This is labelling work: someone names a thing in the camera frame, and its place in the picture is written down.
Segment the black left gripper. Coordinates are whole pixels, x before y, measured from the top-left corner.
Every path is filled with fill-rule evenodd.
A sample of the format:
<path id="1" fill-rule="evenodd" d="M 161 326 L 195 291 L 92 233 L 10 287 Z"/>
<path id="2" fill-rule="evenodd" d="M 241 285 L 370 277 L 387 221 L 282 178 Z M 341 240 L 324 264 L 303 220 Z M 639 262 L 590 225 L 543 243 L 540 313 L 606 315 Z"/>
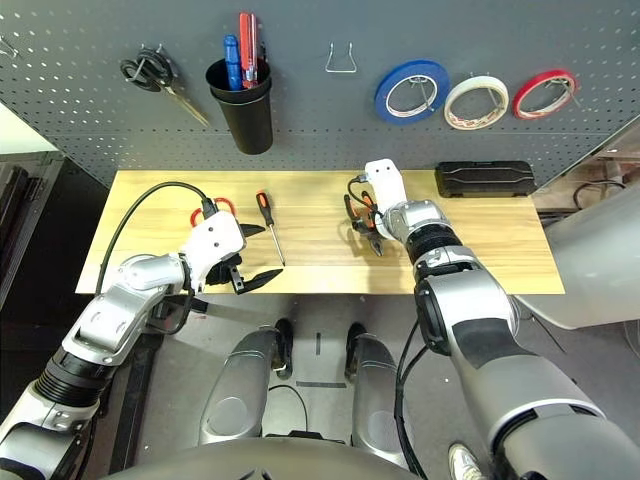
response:
<path id="1" fill-rule="evenodd" d="M 261 225 L 241 224 L 241 232 L 245 238 L 260 234 L 265 231 Z M 208 286 L 230 284 L 237 295 L 257 290 L 283 272 L 282 269 L 265 271 L 245 280 L 238 267 L 242 263 L 242 257 L 235 254 L 226 260 L 214 265 L 206 276 L 205 284 Z"/>

